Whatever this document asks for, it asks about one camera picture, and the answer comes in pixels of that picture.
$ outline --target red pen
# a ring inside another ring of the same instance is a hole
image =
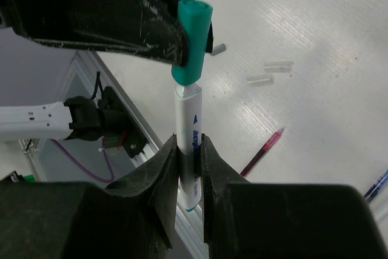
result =
[[[245,177],[252,168],[256,165],[258,161],[272,148],[273,145],[280,139],[281,134],[283,133],[284,128],[282,127],[277,132],[273,133],[273,135],[266,141],[266,143],[262,146],[262,148],[257,152],[257,154],[252,158],[248,165],[241,171],[240,175]]]

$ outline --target green object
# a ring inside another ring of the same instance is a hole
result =
[[[35,182],[35,177],[34,175],[27,175],[24,177],[24,180],[26,180],[26,182]]]
[[[178,20],[189,40],[189,59],[186,66],[172,66],[173,78],[180,85],[190,85],[200,79],[204,64],[207,35],[213,7],[199,0],[180,0]]]

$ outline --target teal cap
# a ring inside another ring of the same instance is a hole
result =
[[[172,66],[171,69],[173,78],[180,85],[193,84],[201,77],[212,12],[213,7],[199,0],[178,2],[178,20],[189,40],[187,64],[184,67]]]

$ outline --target small gray object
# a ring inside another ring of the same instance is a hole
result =
[[[215,55],[218,55],[222,52],[226,51],[226,45],[225,44],[221,44],[221,45],[218,45],[216,47],[213,48],[213,52],[210,53],[212,56],[215,56]]]

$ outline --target pen cap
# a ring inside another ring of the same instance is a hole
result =
[[[200,79],[204,63],[207,35],[213,7],[199,0],[180,0],[178,20],[189,40],[189,58],[184,67],[172,66],[173,78],[180,85],[190,85]]]

